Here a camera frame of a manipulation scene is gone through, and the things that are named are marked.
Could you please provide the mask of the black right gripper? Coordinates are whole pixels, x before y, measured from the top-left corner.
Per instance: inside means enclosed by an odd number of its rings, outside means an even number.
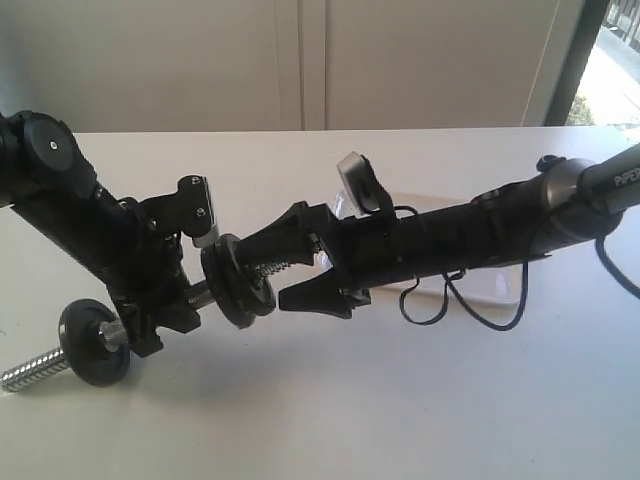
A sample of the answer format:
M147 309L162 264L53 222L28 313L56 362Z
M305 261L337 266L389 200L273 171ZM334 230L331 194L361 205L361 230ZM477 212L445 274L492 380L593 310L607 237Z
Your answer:
M332 266L278 293L282 311L351 319L371 302L369 290L400 281L400 219L397 208L338 219L324 204L294 203L271 224L240 240L241 265L312 265L322 251Z

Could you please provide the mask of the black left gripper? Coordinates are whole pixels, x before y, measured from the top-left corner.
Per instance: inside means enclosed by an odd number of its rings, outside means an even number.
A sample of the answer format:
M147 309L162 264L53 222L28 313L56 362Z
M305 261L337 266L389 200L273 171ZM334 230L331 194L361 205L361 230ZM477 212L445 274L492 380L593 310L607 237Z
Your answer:
M117 211L132 222L133 244L105 270L108 293L127 325L129 347L140 358L163 348L156 326L187 334L201 326L186 300L189 281L181 262L182 232L177 223L150 212L143 204L120 204Z

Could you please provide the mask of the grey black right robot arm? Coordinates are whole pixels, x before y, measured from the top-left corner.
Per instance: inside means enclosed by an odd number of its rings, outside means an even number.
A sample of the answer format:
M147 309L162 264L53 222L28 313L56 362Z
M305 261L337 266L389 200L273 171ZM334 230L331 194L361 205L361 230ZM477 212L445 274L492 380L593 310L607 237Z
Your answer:
M374 287L439 275L446 297L455 281L485 267L520 265L605 238L639 202L639 150L591 164L548 155L535 177L471 201L420 213L397 205L359 153L338 166L356 212L293 204L246 237L219 234L206 180L181 179L174 193L145 202L165 234L191 237L201 251L200 303L215 303L245 328L275 309L351 317Z

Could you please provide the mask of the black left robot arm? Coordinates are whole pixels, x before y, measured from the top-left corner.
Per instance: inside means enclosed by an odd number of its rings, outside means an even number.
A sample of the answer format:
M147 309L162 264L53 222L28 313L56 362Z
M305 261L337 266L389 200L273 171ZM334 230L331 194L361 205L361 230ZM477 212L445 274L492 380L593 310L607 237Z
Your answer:
M184 177L172 194L117 199L62 121L33 111L1 120L1 203L108 290L140 357L162 349L158 328L201 325L189 303L181 237L209 226L207 184Z

